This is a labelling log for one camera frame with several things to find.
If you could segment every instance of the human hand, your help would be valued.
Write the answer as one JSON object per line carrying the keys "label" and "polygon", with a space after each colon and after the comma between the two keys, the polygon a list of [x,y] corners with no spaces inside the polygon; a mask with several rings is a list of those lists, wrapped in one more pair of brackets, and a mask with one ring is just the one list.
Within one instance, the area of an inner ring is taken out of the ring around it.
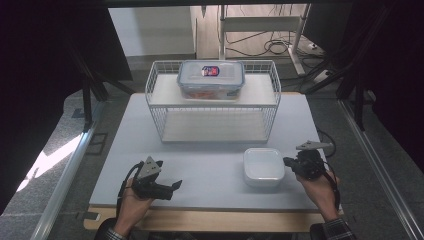
{"label": "human hand", "polygon": [[132,181],[132,178],[127,181],[118,220],[113,228],[113,231],[124,237],[127,237],[131,228],[143,219],[154,200],[152,198],[140,199],[131,188]]}
{"label": "human hand", "polygon": [[[332,172],[327,171],[327,173],[331,177],[333,176]],[[339,218],[339,213],[334,206],[336,198],[333,189],[324,175],[317,179],[307,180],[296,174],[296,179],[305,188],[306,194],[318,207],[326,222]],[[338,184],[340,179],[336,177],[335,181]]]}

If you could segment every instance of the white plastic bowl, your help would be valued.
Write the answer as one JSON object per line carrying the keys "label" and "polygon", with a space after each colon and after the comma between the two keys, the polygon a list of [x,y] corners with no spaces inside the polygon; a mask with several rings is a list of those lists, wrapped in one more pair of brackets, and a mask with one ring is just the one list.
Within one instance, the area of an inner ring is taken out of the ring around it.
{"label": "white plastic bowl", "polygon": [[284,177],[281,153],[272,148],[249,148],[244,152],[244,179],[252,187],[276,187]]}

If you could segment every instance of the white table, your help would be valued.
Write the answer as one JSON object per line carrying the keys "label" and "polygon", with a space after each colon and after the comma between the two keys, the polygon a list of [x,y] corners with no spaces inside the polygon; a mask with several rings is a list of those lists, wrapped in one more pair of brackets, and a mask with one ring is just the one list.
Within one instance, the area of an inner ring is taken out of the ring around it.
{"label": "white table", "polygon": [[[100,220],[113,216],[116,196],[127,172],[152,156],[164,161],[157,183],[170,185],[180,179],[183,183],[171,201],[153,203],[139,226],[143,229],[308,231],[310,224],[322,218],[291,169],[286,167],[285,177],[275,189],[252,188],[243,180],[246,149],[269,147],[278,149],[283,156],[295,157],[295,147],[307,140],[319,138],[304,95],[282,94],[266,144],[197,144],[162,143],[144,94],[133,94],[90,199],[90,211],[102,212]],[[85,226],[95,228],[100,220],[85,220]]]}

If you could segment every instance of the white wire basket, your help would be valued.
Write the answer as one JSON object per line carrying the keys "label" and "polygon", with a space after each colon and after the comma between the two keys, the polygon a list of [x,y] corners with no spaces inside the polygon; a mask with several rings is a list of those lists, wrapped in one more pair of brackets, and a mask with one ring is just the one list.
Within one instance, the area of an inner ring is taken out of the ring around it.
{"label": "white wire basket", "polygon": [[271,60],[242,61],[245,84],[237,101],[188,100],[177,84],[182,61],[156,61],[146,101],[162,142],[266,143],[280,104]]}

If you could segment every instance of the container lid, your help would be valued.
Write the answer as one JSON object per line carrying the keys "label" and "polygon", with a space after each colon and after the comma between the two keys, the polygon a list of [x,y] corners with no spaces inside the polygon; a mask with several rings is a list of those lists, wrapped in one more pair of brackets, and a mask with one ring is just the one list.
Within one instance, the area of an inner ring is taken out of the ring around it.
{"label": "container lid", "polygon": [[177,79],[180,87],[244,84],[244,67],[240,61],[187,60],[181,64]]}
{"label": "container lid", "polygon": [[244,170],[253,180],[281,180],[284,161],[280,151],[272,148],[249,148],[244,152]]}

